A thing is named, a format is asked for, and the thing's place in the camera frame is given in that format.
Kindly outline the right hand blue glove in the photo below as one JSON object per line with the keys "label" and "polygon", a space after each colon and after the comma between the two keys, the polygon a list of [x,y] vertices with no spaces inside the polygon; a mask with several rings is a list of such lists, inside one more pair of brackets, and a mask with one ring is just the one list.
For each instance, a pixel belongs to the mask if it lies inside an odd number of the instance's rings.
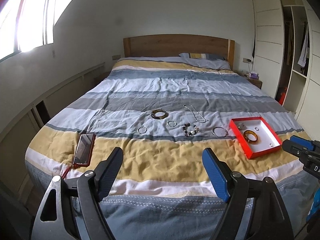
{"label": "right hand blue glove", "polygon": [[319,203],[320,203],[320,189],[318,189],[313,197],[312,207],[307,215],[306,222],[308,223],[309,220],[319,211]]}

